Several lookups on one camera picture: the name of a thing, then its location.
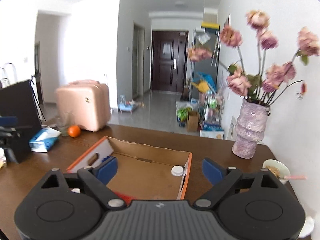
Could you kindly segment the pale green ceramic bowl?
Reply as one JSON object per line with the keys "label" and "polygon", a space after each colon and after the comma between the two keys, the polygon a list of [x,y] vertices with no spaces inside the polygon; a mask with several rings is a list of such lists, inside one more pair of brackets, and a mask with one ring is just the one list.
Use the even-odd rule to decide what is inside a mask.
{"label": "pale green ceramic bowl", "polygon": [[263,168],[270,170],[282,184],[287,183],[285,176],[290,176],[289,169],[281,162],[273,159],[267,159],[263,162]]}

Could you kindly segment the dried pink rose bouquet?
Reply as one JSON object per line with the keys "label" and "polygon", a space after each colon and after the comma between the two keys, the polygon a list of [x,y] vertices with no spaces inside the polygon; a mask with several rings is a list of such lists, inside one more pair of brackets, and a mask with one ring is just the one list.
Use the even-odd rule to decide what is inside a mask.
{"label": "dried pink rose bouquet", "polygon": [[[265,69],[266,54],[268,50],[276,49],[279,41],[274,33],[269,29],[270,17],[261,10],[251,10],[246,14],[247,25],[256,32],[257,51],[258,51],[258,72],[257,74],[248,74],[245,71],[244,59],[240,50],[242,45],[242,35],[240,31],[235,30],[230,24],[225,23],[219,34],[219,40],[229,48],[235,49],[239,54],[239,60],[236,63],[225,66],[210,49],[204,44],[188,48],[188,57],[191,62],[201,62],[211,59],[223,67],[227,72],[227,86],[235,94],[242,96],[249,103],[255,103],[261,106],[271,106],[275,103],[281,94],[294,85],[302,83],[301,91],[298,94],[301,98],[306,93],[306,83],[303,80],[291,82],[297,74],[294,61],[300,58],[304,66],[309,64],[309,57],[319,56],[319,38],[307,27],[303,27],[298,32],[298,48],[291,61],[284,64],[272,64]],[[274,99],[277,90],[285,83],[286,87]]]}

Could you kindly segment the blue tissue pack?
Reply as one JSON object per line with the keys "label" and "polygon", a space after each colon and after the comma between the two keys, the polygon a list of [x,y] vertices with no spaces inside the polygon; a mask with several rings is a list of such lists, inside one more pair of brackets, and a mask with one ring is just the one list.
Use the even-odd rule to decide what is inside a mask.
{"label": "blue tissue pack", "polygon": [[29,147],[32,152],[48,153],[60,135],[60,131],[51,127],[42,128],[29,140]]}

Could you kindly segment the crumpled white tissue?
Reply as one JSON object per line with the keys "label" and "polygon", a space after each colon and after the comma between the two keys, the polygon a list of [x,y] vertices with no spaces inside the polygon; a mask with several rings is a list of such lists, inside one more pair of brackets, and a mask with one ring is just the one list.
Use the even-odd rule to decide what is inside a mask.
{"label": "crumpled white tissue", "polygon": [[301,232],[298,236],[298,238],[305,238],[311,235],[311,233],[314,230],[315,221],[311,216],[306,216],[305,223],[301,229]]}

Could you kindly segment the grey refrigerator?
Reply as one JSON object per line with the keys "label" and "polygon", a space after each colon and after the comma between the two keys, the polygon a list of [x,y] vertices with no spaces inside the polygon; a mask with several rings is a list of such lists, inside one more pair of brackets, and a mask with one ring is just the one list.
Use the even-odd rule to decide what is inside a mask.
{"label": "grey refrigerator", "polygon": [[214,85],[209,86],[216,89],[217,74],[219,69],[219,63],[217,62],[217,59],[219,58],[220,53],[219,35],[220,27],[202,27],[201,29],[194,30],[192,45],[195,48],[209,50],[212,53],[212,56],[208,59],[191,62],[191,82],[199,83],[201,77],[211,76]]}

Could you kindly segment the clear glass cup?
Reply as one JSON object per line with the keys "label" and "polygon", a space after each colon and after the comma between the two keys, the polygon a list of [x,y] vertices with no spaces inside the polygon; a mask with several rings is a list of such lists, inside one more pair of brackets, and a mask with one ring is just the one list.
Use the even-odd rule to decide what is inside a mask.
{"label": "clear glass cup", "polygon": [[69,116],[64,116],[64,117],[58,116],[56,118],[56,127],[57,127],[57,130],[61,132],[61,136],[66,137],[68,135],[67,130],[69,128],[69,125],[70,125]]}

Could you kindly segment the purple textured flower vase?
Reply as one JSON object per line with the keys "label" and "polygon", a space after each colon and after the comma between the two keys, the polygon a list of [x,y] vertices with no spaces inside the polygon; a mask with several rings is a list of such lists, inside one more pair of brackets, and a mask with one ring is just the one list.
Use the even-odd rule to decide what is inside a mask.
{"label": "purple textured flower vase", "polygon": [[242,159],[251,159],[255,155],[258,142],[264,138],[270,108],[242,101],[240,115],[237,118],[236,139],[232,152]]}

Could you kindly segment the small brown cardboard box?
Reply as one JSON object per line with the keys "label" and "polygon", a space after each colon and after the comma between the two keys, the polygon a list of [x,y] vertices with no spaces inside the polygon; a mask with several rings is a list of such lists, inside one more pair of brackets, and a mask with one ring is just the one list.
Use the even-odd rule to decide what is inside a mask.
{"label": "small brown cardboard box", "polygon": [[190,111],[188,113],[187,131],[188,132],[197,132],[199,120],[200,120],[200,115],[199,115],[198,111]]}

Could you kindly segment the orange fruit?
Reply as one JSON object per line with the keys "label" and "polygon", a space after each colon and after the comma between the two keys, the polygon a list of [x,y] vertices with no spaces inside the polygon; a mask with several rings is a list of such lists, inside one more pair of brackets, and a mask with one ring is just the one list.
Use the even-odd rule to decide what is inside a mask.
{"label": "orange fruit", "polygon": [[77,125],[72,125],[68,127],[67,133],[70,137],[76,138],[81,134],[81,129]]}

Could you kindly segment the pink spoon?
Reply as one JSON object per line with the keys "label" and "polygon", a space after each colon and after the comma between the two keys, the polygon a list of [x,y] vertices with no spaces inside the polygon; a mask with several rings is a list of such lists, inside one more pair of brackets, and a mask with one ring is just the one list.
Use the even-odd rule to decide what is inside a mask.
{"label": "pink spoon", "polygon": [[306,176],[284,176],[285,180],[307,180]]}

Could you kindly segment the small white round cap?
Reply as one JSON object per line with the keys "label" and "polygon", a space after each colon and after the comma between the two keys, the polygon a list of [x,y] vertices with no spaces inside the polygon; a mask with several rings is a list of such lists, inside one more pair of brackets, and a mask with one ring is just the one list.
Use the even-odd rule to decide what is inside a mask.
{"label": "small white round cap", "polygon": [[171,174],[173,176],[175,176],[175,177],[183,176],[184,167],[183,166],[179,166],[179,165],[173,166],[172,169],[171,169]]}

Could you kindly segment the yellow blue toy pile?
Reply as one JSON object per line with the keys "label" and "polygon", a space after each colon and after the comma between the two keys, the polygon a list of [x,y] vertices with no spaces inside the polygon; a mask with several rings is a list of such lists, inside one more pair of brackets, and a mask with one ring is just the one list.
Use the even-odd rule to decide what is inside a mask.
{"label": "yellow blue toy pile", "polygon": [[216,93],[216,84],[210,74],[203,72],[196,72],[198,79],[196,82],[191,82],[191,85],[194,86],[200,93],[206,94],[211,91]]}

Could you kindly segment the red cardboard tray box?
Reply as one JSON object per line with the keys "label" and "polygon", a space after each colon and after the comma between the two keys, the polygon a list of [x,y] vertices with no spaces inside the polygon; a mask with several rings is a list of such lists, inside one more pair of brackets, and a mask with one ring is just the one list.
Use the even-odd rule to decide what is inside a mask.
{"label": "red cardboard tray box", "polygon": [[[73,173],[87,166],[95,168],[108,156],[117,158],[118,170],[107,187],[126,202],[185,197],[192,160],[189,152],[103,137],[76,159],[67,172]],[[176,165],[184,167],[183,176],[171,174]]]}

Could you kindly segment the dark brown entrance door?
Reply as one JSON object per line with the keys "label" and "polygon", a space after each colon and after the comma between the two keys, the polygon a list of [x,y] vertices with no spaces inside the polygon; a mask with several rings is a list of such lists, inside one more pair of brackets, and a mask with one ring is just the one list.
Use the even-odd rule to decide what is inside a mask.
{"label": "dark brown entrance door", "polygon": [[152,91],[183,92],[187,71],[187,41],[187,31],[152,31]]}

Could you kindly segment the pink hard suitcase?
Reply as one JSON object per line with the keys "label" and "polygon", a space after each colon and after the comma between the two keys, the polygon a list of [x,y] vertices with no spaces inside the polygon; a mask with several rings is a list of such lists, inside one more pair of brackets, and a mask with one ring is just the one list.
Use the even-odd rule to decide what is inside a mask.
{"label": "pink hard suitcase", "polygon": [[55,91],[60,115],[68,114],[72,124],[81,129],[97,132],[111,118],[107,84],[94,80],[74,81]]}

